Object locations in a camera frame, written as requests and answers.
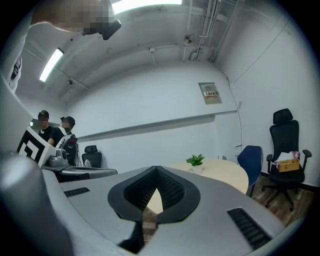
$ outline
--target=blue chair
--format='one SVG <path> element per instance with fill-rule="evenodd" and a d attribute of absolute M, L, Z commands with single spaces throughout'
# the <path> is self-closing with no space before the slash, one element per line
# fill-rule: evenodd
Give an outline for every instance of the blue chair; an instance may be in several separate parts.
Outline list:
<path fill-rule="evenodd" d="M 237 158 L 239 165 L 248 175 L 249 187 L 252 186 L 250 197 L 252 197 L 255 184 L 259 180 L 263 158 L 264 153 L 260 146 L 246 146 Z"/>

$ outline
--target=mesh office chair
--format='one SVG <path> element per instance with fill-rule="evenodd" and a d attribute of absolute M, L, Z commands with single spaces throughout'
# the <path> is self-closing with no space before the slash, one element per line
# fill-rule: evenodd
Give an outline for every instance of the mesh office chair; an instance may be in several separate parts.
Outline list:
<path fill-rule="evenodd" d="M 239 165 L 248 175 L 248 187 L 251 187 L 250 197 L 252 197 L 255 184 L 260 177 L 263 155 L 264 153 L 260 146 L 246 146 L 237 158 Z"/>
<path fill-rule="evenodd" d="M 85 147 L 84 154 L 82 155 L 83 164 L 85 164 L 87 159 L 91 162 L 91 167 L 101 168 L 102 154 L 98 152 L 96 145 Z"/>
<path fill-rule="evenodd" d="M 305 180 L 305 168 L 307 159 L 312 156 L 309 150 L 303 150 L 305 155 L 303 167 L 298 170 L 291 170 L 285 172 L 279 172 L 277 167 L 272 164 L 278 159 L 281 152 L 289 153 L 291 151 L 299 151 L 299 123 L 293 120 L 293 116 L 289 109 L 285 108 L 273 113 L 273 126 L 270 127 L 270 134 L 273 141 L 274 153 L 269 154 L 266 157 L 268 162 L 269 179 L 276 183 L 276 185 L 265 185 L 262 187 L 262 191 L 266 188 L 277 190 L 272 198 L 270 198 L 265 207 L 269 208 L 270 203 L 280 194 L 284 194 L 291 204 L 290 211 L 294 208 L 294 203 L 291 200 L 287 190 L 294 189 L 298 193 L 299 185 Z"/>

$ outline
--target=white pot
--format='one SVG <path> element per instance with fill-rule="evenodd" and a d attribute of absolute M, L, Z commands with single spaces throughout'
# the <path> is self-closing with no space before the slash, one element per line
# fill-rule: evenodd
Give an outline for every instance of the white pot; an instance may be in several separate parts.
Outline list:
<path fill-rule="evenodd" d="M 204 169 L 204 167 L 202 166 L 202 164 L 201 165 L 197 165 L 197 166 L 192 166 L 192 171 L 195 174 L 201 174 L 203 169 Z"/>

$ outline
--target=desk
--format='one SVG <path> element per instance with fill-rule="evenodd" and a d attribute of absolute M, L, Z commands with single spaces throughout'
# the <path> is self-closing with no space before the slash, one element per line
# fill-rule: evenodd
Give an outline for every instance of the desk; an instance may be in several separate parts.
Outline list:
<path fill-rule="evenodd" d="M 225 182 L 244 194 L 247 192 L 248 176 L 240 165 L 219 159 L 204 159 L 202 162 L 203 171 L 200 174 L 201 176 Z M 169 164 L 167 167 L 193 173 L 192 166 L 186 162 Z M 157 189 L 147 207 L 156 214 L 160 214 L 163 211 L 161 196 Z"/>

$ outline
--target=potted plant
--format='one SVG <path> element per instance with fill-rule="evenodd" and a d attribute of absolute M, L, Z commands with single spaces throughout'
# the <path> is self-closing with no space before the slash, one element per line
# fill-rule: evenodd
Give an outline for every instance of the potted plant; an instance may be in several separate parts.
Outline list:
<path fill-rule="evenodd" d="M 192 165 L 192 170 L 195 174 L 201 174 L 203 170 L 202 160 L 205 159 L 202 154 L 199 156 L 192 155 L 191 158 L 187 159 L 186 162 Z"/>

